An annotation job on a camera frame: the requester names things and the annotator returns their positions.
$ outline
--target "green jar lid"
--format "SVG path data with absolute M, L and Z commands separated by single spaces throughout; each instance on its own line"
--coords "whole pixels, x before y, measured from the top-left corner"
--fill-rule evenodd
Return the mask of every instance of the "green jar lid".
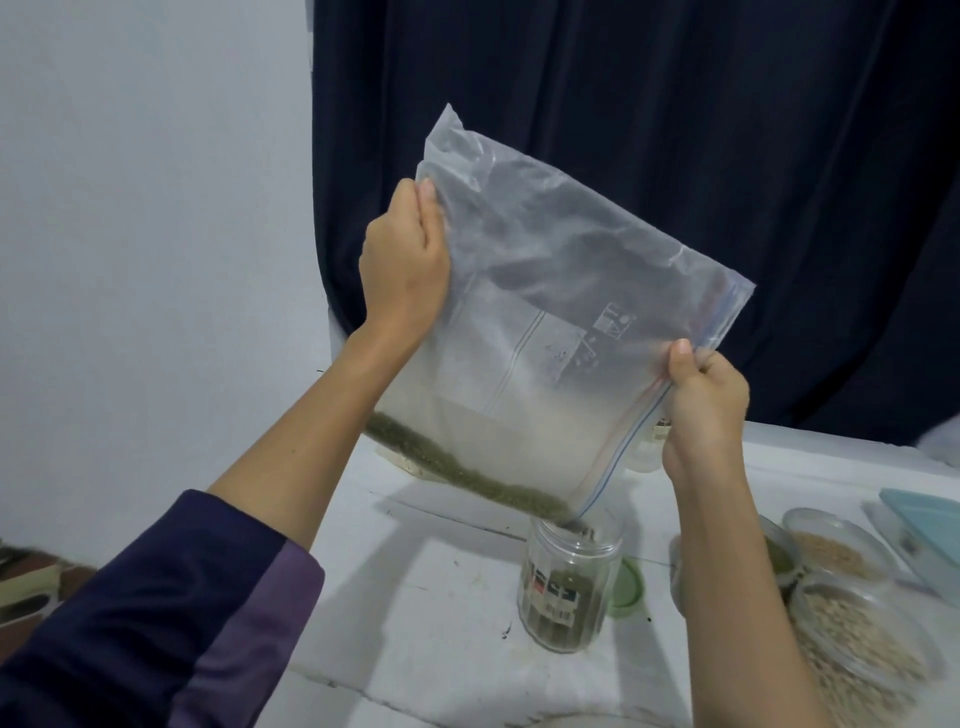
M 643 605 L 643 577 L 636 559 L 624 556 L 613 582 L 607 614 L 614 619 L 629 617 Z

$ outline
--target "navy blue sleeve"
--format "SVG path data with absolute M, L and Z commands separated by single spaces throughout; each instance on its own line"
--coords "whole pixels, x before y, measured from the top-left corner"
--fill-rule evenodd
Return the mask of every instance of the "navy blue sleeve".
M 188 491 L 0 666 L 0 725 L 251 726 L 323 583 L 303 548 Z

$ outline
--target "hand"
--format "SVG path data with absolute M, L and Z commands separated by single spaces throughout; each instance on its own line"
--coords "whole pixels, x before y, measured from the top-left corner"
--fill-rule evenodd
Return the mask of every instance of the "hand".
M 414 350 L 444 307 L 450 256 L 430 180 L 400 180 L 390 208 L 367 225 L 360 255 L 365 327 Z
M 672 427 L 663 447 L 663 468 L 674 487 L 745 481 L 743 422 L 750 387 L 723 354 L 711 352 L 698 367 L 690 342 L 670 347 L 669 402 Z

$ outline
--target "plastic bag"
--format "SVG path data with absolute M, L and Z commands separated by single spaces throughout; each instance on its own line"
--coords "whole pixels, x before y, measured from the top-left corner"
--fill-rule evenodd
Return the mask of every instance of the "plastic bag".
M 578 518 L 653 424 L 669 342 L 716 347 L 754 286 L 450 106 L 417 177 L 444 208 L 450 293 L 368 434 L 453 485 Z

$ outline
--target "fingernail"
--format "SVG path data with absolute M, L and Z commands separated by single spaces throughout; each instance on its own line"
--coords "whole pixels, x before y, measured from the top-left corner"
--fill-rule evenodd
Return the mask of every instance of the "fingernail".
M 427 200 L 437 199 L 437 187 L 434 186 L 433 180 L 431 180 L 429 177 L 420 183 L 420 190 L 423 192 L 423 196 Z

